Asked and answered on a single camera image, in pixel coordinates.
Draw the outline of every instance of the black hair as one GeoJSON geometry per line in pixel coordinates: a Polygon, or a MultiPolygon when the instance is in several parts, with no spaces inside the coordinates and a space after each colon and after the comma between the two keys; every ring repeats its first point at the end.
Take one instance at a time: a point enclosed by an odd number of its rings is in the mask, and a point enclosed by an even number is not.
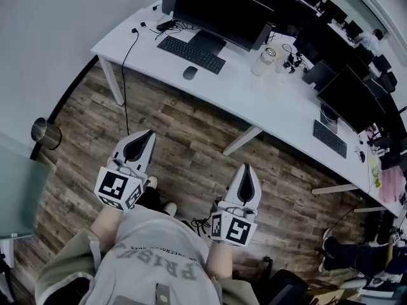
{"type": "Polygon", "coordinates": [[[380,29],[375,29],[375,36],[380,41],[383,38],[383,32],[380,29]]]}

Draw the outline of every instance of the white cube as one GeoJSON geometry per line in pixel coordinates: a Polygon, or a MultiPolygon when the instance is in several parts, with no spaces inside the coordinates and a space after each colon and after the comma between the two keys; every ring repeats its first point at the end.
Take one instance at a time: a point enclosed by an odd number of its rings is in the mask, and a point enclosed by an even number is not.
{"type": "Polygon", "coordinates": [[[257,224],[222,210],[212,214],[210,237],[215,241],[246,247],[256,228],[257,224]]]}
{"type": "Polygon", "coordinates": [[[94,192],[105,205],[127,212],[144,189],[142,180],[101,167],[94,192]]]}

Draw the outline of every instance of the person wearing white shirt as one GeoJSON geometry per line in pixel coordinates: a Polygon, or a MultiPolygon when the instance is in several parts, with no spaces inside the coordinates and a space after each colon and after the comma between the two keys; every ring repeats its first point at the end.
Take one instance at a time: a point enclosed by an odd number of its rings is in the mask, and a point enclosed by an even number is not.
{"type": "Polygon", "coordinates": [[[379,41],[383,38],[383,32],[380,29],[375,29],[372,34],[363,32],[355,38],[356,43],[363,45],[367,50],[372,52],[374,56],[380,54],[379,41]]]}

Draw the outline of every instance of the black baseboard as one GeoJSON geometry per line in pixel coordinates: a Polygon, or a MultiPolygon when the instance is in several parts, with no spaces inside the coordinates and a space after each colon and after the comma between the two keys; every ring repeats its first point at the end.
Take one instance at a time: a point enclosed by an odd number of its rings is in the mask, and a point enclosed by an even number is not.
{"type": "MultiPolygon", "coordinates": [[[[73,82],[69,85],[68,89],[65,91],[63,96],[60,98],[58,101],[57,105],[54,107],[51,115],[48,117],[48,122],[49,123],[54,123],[55,119],[57,118],[59,112],[62,110],[64,107],[65,103],[71,96],[71,94],[74,92],[76,87],[81,83],[83,78],[88,74],[89,70],[96,64],[96,62],[99,60],[97,55],[95,55],[91,61],[86,64],[86,66],[81,70],[81,72],[76,76],[76,78],[73,80],[73,82]]],[[[34,148],[32,149],[30,159],[36,160],[39,154],[39,151],[41,149],[40,144],[36,144],[34,148]]]]}

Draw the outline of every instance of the dark blue pants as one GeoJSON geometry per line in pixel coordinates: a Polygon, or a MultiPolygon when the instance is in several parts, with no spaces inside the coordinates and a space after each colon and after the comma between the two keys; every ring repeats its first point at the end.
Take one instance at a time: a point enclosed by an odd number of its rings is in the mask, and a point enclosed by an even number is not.
{"type": "Polygon", "coordinates": [[[329,237],[325,242],[325,251],[328,253],[324,264],[326,270],[354,268],[366,276],[374,276],[385,269],[386,246],[342,245],[329,237]]]}

